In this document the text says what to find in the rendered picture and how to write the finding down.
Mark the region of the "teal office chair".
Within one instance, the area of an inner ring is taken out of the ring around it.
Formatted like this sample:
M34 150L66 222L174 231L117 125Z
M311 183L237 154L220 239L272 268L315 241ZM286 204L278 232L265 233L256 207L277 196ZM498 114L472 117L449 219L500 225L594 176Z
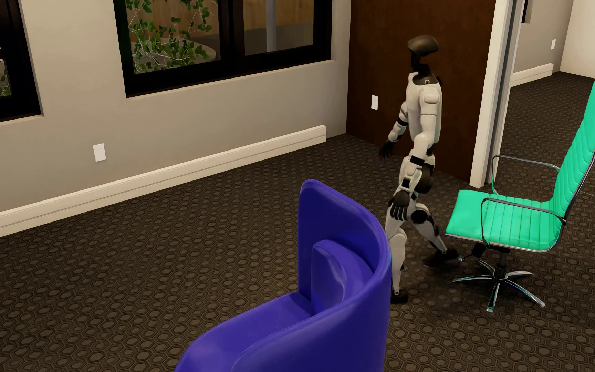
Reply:
M508 285L525 294L535 304L545 303L512 280L530 275L526 271L507 271L507 258L512 249L546 252L561 240L574 199L595 159L595 80L584 111L581 125L560 167L536 162L557 171L553 196L545 202L507 197L477 190L460 190L456 199L446 236L475 244L472 256L488 274L454 279L464 281L492 281L487 311L493 312L501 285Z

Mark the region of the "white left robot leg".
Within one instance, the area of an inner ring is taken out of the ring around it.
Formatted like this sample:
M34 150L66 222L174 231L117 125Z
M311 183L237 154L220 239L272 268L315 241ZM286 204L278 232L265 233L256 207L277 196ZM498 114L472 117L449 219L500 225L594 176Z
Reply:
M415 210L410 214L410 220L417 231L430 243L435 252L423 259L423 263L429 267L450 266L459 262L459 254L456 249L447 249L442 234L430 214L428 208L417 202L420 192L427 192L433 186L432 173L434 166L424 164L421 169L421 178L412 193L411 199L414 202Z

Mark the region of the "white robot leg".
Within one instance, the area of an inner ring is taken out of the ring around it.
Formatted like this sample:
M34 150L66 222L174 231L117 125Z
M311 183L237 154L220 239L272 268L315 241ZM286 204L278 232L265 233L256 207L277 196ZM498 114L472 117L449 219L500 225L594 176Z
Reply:
M433 186L432 173L434 166L424 164L421 169L421 178L412 193L411 199L414 202L415 210L410 214L410 220L417 231L430 243L435 252L423 259L423 263L429 267L450 266L459 262L459 254L456 249L447 249L442 234L430 214L428 208L417 202L420 192L427 192Z
M404 221L395 220L389 215L389 203L385 217L385 234L392 254L392 304L403 304L409 295L401 289L401 272L405 260L407 235L401 228Z

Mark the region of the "white right robot leg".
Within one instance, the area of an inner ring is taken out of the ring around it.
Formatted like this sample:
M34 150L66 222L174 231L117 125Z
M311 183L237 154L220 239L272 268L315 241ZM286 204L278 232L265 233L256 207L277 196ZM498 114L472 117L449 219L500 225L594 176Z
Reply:
M401 289L401 272L405 260L407 235L401 228L404 221L395 220L389 215L389 203L385 217L385 234L392 254L392 304L403 304L409 295Z

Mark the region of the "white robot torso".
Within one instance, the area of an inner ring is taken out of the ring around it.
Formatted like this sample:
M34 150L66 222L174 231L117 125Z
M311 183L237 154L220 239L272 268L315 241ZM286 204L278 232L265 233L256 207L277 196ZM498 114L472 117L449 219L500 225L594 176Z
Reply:
M406 98L401 106L400 119L404 120L412 140L424 131L433 129L434 138L426 151L427 156L433 155L433 148L440 139L442 121L442 88L433 76L426 77L426 83L419 85L414 82L417 72L409 74Z

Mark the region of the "dark brown wooden door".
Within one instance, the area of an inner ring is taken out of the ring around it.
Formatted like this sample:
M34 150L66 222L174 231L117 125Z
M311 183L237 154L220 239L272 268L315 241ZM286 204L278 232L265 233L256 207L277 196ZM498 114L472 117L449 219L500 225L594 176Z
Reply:
M422 59L443 81L436 171L469 181L495 0L352 0L346 132L381 146L409 82L409 39L433 36ZM379 97L378 110L371 96Z

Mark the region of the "black robot head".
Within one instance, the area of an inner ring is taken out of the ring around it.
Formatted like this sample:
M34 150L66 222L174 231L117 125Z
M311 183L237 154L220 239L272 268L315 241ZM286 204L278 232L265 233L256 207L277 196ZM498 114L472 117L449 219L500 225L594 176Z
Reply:
M407 42L407 47L410 50L410 65L413 71L421 75L429 74L430 67L420 63L420 59L439 51L437 40L430 35L421 35L411 38Z

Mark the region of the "short white baseboard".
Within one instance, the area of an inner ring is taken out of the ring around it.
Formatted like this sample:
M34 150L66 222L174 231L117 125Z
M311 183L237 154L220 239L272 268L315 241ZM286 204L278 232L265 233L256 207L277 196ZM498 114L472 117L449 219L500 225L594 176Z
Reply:
M510 78L510 87L550 77L553 73L553 68L554 65L552 63L546 63L534 68L514 72Z

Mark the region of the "large black-framed window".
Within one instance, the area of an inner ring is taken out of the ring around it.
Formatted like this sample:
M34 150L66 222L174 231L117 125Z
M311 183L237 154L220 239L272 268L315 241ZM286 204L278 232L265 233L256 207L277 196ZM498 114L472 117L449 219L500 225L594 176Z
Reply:
M219 59L135 74L124 0L113 0L126 96L331 58L333 0L219 0Z

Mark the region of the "long white baseboard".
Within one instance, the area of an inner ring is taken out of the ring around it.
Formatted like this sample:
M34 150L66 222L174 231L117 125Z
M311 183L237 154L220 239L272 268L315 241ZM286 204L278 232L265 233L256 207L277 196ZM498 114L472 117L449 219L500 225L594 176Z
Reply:
M0 213L0 238L326 141L326 126L230 149Z

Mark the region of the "small black-framed window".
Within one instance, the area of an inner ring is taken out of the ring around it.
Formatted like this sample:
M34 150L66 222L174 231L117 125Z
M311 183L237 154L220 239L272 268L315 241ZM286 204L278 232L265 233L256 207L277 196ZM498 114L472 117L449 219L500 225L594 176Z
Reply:
M11 88L0 97L0 122L41 114L19 0L0 0L0 43Z

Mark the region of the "white door frame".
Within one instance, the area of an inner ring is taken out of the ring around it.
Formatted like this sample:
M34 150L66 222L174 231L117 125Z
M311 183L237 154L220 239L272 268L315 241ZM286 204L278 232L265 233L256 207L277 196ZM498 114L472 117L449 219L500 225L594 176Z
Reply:
M482 188L499 153L525 0L495 0L469 185Z

